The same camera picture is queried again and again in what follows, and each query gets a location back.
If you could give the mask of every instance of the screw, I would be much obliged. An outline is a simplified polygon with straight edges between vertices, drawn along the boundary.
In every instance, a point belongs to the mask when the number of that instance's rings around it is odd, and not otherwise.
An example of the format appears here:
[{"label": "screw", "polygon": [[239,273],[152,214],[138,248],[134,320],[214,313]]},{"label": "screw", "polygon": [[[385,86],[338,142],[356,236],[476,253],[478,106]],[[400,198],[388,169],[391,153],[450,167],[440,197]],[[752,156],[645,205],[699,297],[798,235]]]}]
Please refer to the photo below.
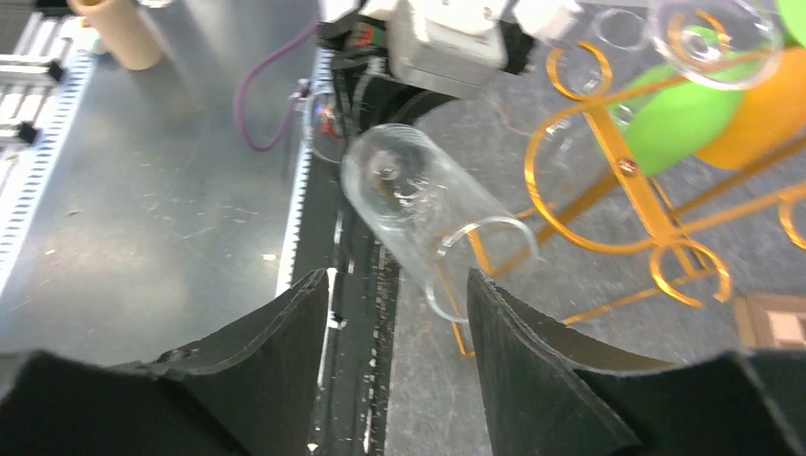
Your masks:
[{"label": "screw", "polygon": [[619,169],[625,176],[635,176],[635,173],[638,172],[638,165],[632,159],[620,159]]}]

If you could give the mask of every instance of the gray metal table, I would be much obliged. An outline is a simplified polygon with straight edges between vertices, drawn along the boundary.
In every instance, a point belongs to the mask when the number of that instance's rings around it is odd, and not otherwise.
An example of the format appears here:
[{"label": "gray metal table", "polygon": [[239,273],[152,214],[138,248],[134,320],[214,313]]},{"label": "gray metal table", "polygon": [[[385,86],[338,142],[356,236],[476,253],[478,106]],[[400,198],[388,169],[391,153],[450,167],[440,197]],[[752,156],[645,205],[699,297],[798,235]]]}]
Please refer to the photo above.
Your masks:
[{"label": "gray metal table", "polygon": [[[99,59],[0,297],[0,350],[147,360],[274,297],[298,130],[252,152],[232,95],[315,5],[177,0],[148,12],[168,55],[158,66]],[[309,43],[253,84],[259,141],[313,61]]]}]

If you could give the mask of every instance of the beige cylinder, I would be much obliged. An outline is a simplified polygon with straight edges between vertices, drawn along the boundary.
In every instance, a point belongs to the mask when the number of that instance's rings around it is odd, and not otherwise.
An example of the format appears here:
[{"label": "beige cylinder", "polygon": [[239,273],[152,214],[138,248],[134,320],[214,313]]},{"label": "beige cylinder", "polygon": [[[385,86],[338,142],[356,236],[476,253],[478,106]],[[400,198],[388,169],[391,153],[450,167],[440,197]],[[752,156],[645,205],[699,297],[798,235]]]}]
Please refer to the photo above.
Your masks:
[{"label": "beige cylinder", "polygon": [[98,30],[106,48],[124,67],[147,69],[163,58],[163,49],[132,0],[67,1],[76,14],[85,16],[89,25]]}]

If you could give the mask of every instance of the cable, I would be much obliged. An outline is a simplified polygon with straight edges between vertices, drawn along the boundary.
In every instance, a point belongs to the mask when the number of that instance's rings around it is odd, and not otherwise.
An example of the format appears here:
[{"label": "cable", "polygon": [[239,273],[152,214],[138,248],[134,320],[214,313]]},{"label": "cable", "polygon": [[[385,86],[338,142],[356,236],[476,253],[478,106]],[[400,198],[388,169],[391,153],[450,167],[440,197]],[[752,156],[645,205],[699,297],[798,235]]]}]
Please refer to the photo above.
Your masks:
[{"label": "cable", "polygon": [[317,24],[318,24],[318,15],[317,19],[314,20],[311,25],[305,28],[299,35],[297,35],[293,40],[289,41],[276,51],[269,54],[265,59],[258,62],[255,66],[250,69],[245,76],[243,76],[243,80],[240,82],[238,89],[235,91],[235,96],[233,97],[233,111],[235,114],[235,125],[240,130],[240,134],[243,137],[244,142],[246,145],[249,146],[250,149],[254,150],[255,152],[267,152],[273,149],[278,143],[282,136],[285,134],[288,127],[291,125],[291,120],[294,117],[294,107],[297,104],[297,100],[299,98],[299,90],[294,92],[291,96],[291,102],[288,104],[288,109],[285,111],[285,117],[283,117],[282,122],[277,130],[277,133],[272,137],[272,140],[268,143],[268,145],[260,146],[255,143],[252,137],[249,135],[249,131],[246,129],[246,122],[243,119],[243,102],[246,98],[246,91],[249,89],[249,85],[252,84],[252,80],[258,76],[264,68],[268,67],[272,63],[274,63],[278,58],[284,55],[286,52],[293,50],[294,48],[298,47],[299,45],[308,41],[308,39],[317,32]]}]

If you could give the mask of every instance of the white plastic part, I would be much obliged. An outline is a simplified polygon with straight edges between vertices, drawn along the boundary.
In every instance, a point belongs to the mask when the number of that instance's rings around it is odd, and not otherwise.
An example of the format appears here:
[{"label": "white plastic part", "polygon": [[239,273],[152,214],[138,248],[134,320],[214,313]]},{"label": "white plastic part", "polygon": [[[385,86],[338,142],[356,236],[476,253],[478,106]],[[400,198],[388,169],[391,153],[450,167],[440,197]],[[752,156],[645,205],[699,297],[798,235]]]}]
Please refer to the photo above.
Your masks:
[{"label": "white plastic part", "polygon": [[521,0],[512,14],[524,33],[545,43],[560,39],[581,11],[575,0]]},{"label": "white plastic part", "polygon": [[350,11],[358,9],[358,0],[319,0],[322,22],[335,22]]},{"label": "white plastic part", "polygon": [[507,0],[409,0],[414,14],[468,35],[483,35],[501,18]]},{"label": "white plastic part", "polygon": [[359,12],[362,16],[372,17],[379,21],[392,19],[392,13],[397,8],[399,0],[370,0]]}]

